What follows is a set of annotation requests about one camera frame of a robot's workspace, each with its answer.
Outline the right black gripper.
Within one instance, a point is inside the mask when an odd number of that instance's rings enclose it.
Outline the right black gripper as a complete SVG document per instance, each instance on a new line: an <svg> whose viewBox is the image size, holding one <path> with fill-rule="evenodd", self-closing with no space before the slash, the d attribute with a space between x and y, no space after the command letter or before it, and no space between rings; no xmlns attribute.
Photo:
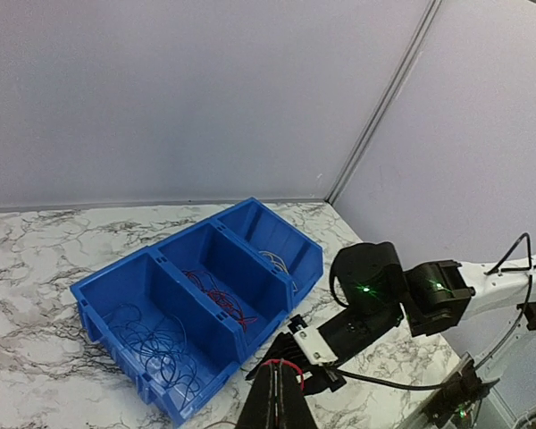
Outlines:
<svg viewBox="0 0 536 429"><path fill-rule="evenodd" d="M284 359L298 366L304 373L305 396L313 396L329 390L335 392L347 384L346 379L327 366L308 365L308 359L289 332L279 333L259 363L246 375L252 381L262 363L270 359Z"/></svg>

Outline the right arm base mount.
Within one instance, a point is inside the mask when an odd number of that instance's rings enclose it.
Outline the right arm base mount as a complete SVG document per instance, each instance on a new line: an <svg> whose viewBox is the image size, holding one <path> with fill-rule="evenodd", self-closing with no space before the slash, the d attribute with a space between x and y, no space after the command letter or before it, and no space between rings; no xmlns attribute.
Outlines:
<svg viewBox="0 0 536 429"><path fill-rule="evenodd" d="M434 428L474 428L483 400L499 379L483 381L465 353L451 375L424 403L421 414Z"/></svg>

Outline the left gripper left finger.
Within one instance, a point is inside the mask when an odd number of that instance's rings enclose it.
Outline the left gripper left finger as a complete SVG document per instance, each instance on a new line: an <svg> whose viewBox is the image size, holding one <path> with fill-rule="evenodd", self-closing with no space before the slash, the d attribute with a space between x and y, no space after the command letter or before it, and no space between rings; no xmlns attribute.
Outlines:
<svg viewBox="0 0 536 429"><path fill-rule="evenodd" d="M276 366L269 362L258 369L241 410L236 428L270 429L276 427Z"/></svg>

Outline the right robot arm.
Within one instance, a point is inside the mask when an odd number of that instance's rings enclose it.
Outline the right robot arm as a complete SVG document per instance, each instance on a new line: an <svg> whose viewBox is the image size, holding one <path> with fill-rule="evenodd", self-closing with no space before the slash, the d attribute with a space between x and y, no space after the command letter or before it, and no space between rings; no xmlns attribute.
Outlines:
<svg viewBox="0 0 536 429"><path fill-rule="evenodd" d="M341 389L353 374L345 364L402 323L429 336L472 316L513 307L517 318L480 357L464 356L445 380L427 385L427 398L405 428L472 428L483 400L536 335L536 251L497 263L431 261L404 270L393 244L362 242L333 259L330 291L340 311L320 326L294 316L263 359L240 428L313 428L307 398Z"/></svg>

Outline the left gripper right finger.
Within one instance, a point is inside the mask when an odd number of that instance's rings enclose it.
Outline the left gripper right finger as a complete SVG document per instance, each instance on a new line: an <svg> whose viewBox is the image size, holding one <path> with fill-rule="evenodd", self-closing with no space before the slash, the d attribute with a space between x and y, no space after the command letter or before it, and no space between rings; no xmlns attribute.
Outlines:
<svg viewBox="0 0 536 429"><path fill-rule="evenodd" d="M276 365L275 395L277 428L317 428L300 383L297 381L297 372L284 362Z"/></svg>

